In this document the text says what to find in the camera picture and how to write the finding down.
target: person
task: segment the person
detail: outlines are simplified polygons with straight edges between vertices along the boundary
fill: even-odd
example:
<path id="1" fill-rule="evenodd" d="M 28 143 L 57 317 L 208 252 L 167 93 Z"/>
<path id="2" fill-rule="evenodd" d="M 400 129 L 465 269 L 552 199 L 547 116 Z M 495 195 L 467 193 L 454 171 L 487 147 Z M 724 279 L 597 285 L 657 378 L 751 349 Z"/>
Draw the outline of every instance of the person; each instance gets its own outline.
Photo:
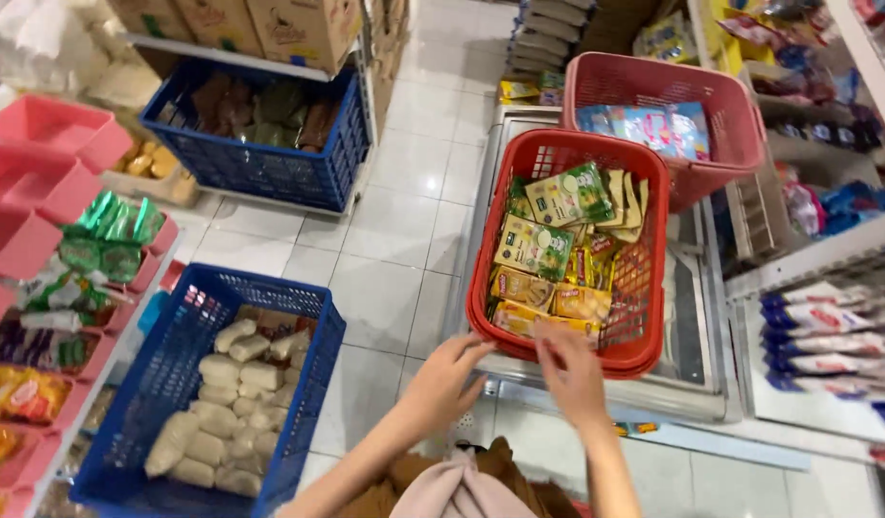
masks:
<path id="1" fill-rule="evenodd" d="M 589 350 L 585 338 L 568 327 L 539 323 L 536 324 L 535 333 L 536 353 L 547 388 L 564 417 L 577 431 L 586 452 L 593 516 L 640 517 L 640 505 L 621 452 L 619 438 L 606 412 L 606 393 L 599 359 Z M 367 489 L 397 457 L 434 430 L 447 427 L 474 405 L 486 376 L 477 377 L 467 384 L 467 388 L 463 387 L 477 363 L 494 348 L 491 343 L 482 343 L 476 335 L 454 337 L 437 347 L 414 376 L 397 404 L 366 437 L 330 471 L 279 508 L 276 517 L 337 516 L 338 511 Z M 566 372 L 559 372 L 557 359 L 567 366 Z M 463 482 L 476 483 L 477 477 L 471 477 L 469 480 L 469 476 L 466 476 Z M 436 480 L 433 483 L 439 483 L 440 479 Z M 493 477 L 490 481 L 486 483 L 500 484 Z M 406 501 L 408 505 L 419 501 L 424 495 L 413 493 L 429 492 L 429 487 L 426 483 L 418 484 L 415 480 L 404 490 L 391 515 L 402 511 Z M 476 493 L 493 492 L 499 495 L 498 499 L 504 500 L 502 491 L 492 491 L 491 489 L 496 488 L 490 486 L 484 488 L 474 486 L 471 489 Z M 512 493 L 507 491 L 506 499 L 511 496 Z M 491 506 L 477 495 L 473 497 L 468 500 L 481 508 L 480 513 L 491 512 L 491 508 L 511 509 Z M 474 503 L 468 505 L 467 509 L 475 509 Z M 465 499 L 456 503 L 456 507 L 459 505 L 464 510 Z M 419 512 L 426 512 L 423 508 L 418 509 L 421 509 Z M 438 511 L 432 515 L 467 516 L 454 508 L 447 508 L 448 512 Z M 526 515 L 533 515 L 525 506 L 523 511 L 527 512 Z M 397 514 L 416 516 L 418 511 L 408 507 L 405 512 Z M 516 516 L 519 512 L 514 510 L 509 514 Z"/>

